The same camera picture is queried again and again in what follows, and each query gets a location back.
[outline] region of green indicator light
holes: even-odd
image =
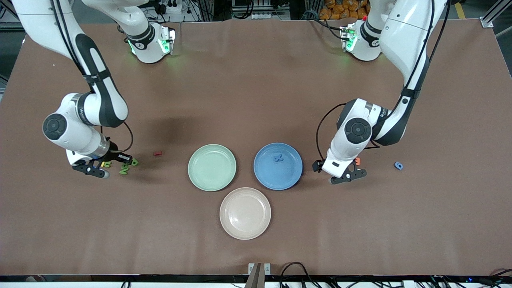
[[[128,40],[128,44],[130,45],[130,48],[132,49],[132,53],[135,54],[135,50],[133,49],[133,46],[132,46],[132,43],[130,42],[130,40]]]
[[[162,51],[164,53],[169,52],[169,43],[167,43],[166,41],[160,40],[160,41],[158,41],[158,44],[160,44],[160,47],[162,48]]]
[[[352,51],[354,49],[354,44],[357,41],[357,35],[354,36],[350,41],[347,42],[347,50]]]

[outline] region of plate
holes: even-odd
[[[256,154],[254,173],[263,186],[272,190],[285,190],[300,179],[302,159],[292,146],[272,143]]]
[[[271,214],[267,197],[249,187],[231,191],[222,201],[219,212],[222,228],[239,240],[251,240],[265,232]]]
[[[234,178],[237,161],[233,153],[218,144],[197,149],[188,162],[188,176],[192,183],[204,191],[218,191]]]

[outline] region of brown tablecloth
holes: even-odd
[[[73,171],[43,136],[61,99],[88,88],[69,59],[25,41],[0,105],[1,274],[236,274],[250,262],[289,261],[312,274],[512,266],[512,80],[491,29],[449,21],[403,140],[364,151],[368,176],[332,186],[310,170],[318,121],[357,97],[393,108],[399,71],[382,55],[365,63],[343,54],[316,23],[174,27],[175,55],[152,65],[130,54],[115,25],[83,27],[129,105],[130,152],[140,161],[125,176],[114,164],[108,180]],[[323,153],[339,112],[320,130]],[[124,127],[104,131],[128,145]],[[286,191],[253,173],[257,151],[272,142],[303,159],[302,178]],[[234,181],[218,192],[187,176],[190,156],[208,143],[237,159]],[[219,221],[223,198],[239,187],[262,191],[272,207],[267,231],[250,241]]]

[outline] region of blue plate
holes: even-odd
[[[272,143],[256,154],[254,173],[263,186],[272,190],[285,190],[300,179],[302,159],[292,146]]]

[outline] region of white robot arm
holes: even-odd
[[[155,63],[172,53],[174,29],[149,23],[137,6],[149,0],[82,0],[82,2],[112,18],[123,30],[132,53],[144,63]]]
[[[389,3],[388,0],[372,1],[370,14],[384,15],[383,10],[376,8],[387,9]],[[313,165],[315,171],[324,170],[331,174],[332,184],[366,175],[365,171],[360,171],[359,174],[357,171],[350,171],[348,166],[370,140],[387,146],[402,138],[430,63],[426,54],[426,41],[446,3],[446,0],[397,0],[382,27],[380,24],[371,24],[373,28],[382,28],[378,39],[380,46],[377,48],[400,70],[404,87],[393,110],[360,98],[347,102],[337,121],[338,131],[331,141],[325,161],[318,161]],[[381,17],[369,15],[367,20],[379,18]],[[346,43],[347,47],[351,44],[354,49],[359,47],[359,52],[365,49],[372,51],[375,47],[369,47],[365,40],[367,36],[362,35],[368,26],[363,23],[356,28],[352,40]]]
[[[91,88],[71,93],[46,117],[42,130],[48,140],[67,150],[73,169],[107,178],[94,161],[130,163],[132,157],[93,126],[118,127],[128,117],[128,107],[112,80],[101,54],[76,22],[67,0],[15,0],[14,8],[24,29],[41,46],[72,59]]]

